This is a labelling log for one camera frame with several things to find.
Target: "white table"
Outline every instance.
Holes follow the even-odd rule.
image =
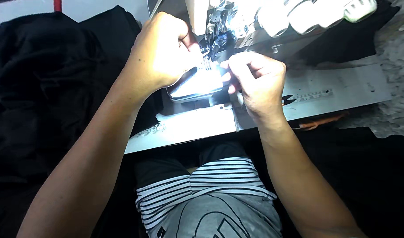
[[[284,95],[295,102],[284,106],[287,120],[354,108],[391,99],[386,78],[379,64],[332,70],[289,71]],[[164,97],[164,111],[172,103]],[[168,146],[255,127],[246,109],[219,104],[178,113],[161,112],[158,126],[129,139],[125,153]]]

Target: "scissors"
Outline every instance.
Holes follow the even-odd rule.
[[[288,104],[291,104],[292,102],[296,101],[296,99],[291,99],[289,98],[293,97],[293,95],[287,95],[282,97],[282,106],[286,106]]]

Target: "black pants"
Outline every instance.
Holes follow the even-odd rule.
[[[202,151],[199,155],[199,166],[230,157],[248,158],[241,145],[236,142],[227,142]],[[147,159],[136,163],[134,170],[137,188],[142,188],[169,178],[189,175],[187,169],[176,159]]]

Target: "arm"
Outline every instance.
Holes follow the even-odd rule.
[[[343,201],[312,164],[284,116],[281,98],[286,66],[257,53],[232,56],[223,67],[242,88],[248,113],[258,126],[274,188],[303,237],[366,237]]]
[[[114,188],[141,105],[191,68],[183,63],[193,58],[191,49],[197,47],[200,54],[190,36],[186,23],[166,13],[145,24],[87,128],[36,194],[17,237],[91,235]],[[165,67],[171,61],[175,65]]]

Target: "person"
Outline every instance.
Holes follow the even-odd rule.
[[[200,55],[185,22],[158,13],[93,119],[36,194],[17,237],[89,237],[113,191],[136,114]],[[284,117],[284,63],[244,52],[221,64],[229,93],[242,90],[258,126],[274,188],[305,237],[358,237],[351,213],[311,163]],[[175,160],[136,165],[136,207],[150,237],[281,237],[272,200],[252,161],[233,143],[201,154],[191,175]]]

